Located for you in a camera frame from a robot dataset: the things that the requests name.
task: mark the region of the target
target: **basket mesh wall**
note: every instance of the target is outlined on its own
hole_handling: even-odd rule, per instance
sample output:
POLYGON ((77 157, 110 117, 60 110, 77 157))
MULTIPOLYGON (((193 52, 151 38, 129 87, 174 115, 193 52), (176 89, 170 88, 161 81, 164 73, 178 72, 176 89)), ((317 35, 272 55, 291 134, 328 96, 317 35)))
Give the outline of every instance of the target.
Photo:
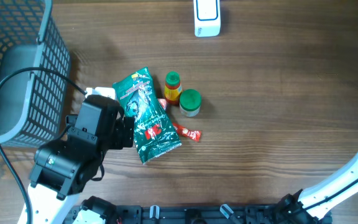
MULTIPOLYGON (((44 15, 44 4, 40 1, 0 0, 0 67, 4 53, 20 44, 34 44, 44 15)), ((49 68, 68 76, 70 56, 60 33, 52 19, 47 23, 45 39, 38 51, 42 58, 34 66, 49 68)), ((37 75, 33 83, 30 108, 22 131, 5 145, 35 147, 53 139, 59 131, 66 82, 44 72, 37 75)))

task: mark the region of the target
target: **green bottle cap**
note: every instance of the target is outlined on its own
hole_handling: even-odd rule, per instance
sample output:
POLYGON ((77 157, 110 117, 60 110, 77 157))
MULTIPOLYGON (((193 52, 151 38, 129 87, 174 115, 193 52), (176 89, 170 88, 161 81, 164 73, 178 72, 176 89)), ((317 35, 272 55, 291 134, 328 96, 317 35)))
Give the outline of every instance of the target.
POLYGON ((165 82, 170 86, 175 86, 180 83, 180 76, 177 72, 169 72, 165 78, 165 82))
POLYGON ((180 106, 186 111, 195 111, 201 106, 201 94, 196 90, 185 90, 180 95, 180 106))

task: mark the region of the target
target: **jar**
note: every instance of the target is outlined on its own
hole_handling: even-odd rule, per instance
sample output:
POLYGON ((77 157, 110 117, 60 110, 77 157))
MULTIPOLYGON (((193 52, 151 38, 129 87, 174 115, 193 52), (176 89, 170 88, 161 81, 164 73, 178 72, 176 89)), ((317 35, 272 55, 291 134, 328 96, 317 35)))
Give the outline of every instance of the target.
POLYGON ((185 90, 180 96, 180 112, 187 116, 196 116, 201 108, 201 94, 196 90, 185 90))
POLYGON ((168 103, 177 105, 179 104, 179 98, 182 93, 180 76, 177 72, 170 72, 165 78, 165 91, 164 97, 168 103))

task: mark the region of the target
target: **green package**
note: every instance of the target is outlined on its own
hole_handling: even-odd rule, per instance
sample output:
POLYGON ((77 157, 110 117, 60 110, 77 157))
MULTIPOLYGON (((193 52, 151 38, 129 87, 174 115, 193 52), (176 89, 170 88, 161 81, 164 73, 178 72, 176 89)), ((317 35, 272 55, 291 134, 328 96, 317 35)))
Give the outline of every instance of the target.
POLYGON ((112 87, 125 116, 135 117, 134 141, 143 164, 181 146, 172 122, 155 96, 153 79, 147 67, 112 87))

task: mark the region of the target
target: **gray basket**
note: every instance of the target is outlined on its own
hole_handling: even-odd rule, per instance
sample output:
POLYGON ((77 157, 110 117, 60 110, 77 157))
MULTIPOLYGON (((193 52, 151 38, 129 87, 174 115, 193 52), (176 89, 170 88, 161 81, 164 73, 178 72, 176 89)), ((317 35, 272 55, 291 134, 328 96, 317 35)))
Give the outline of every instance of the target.
MULTIPOLYGON (((52 0, 0 0, 0 81, 26 67, 68 77, 70 56, 51 17, 52 0)), ((0 142, 37 147, 59 132, 67 83, 34 71, 16 75, 0 90, 0 142)))

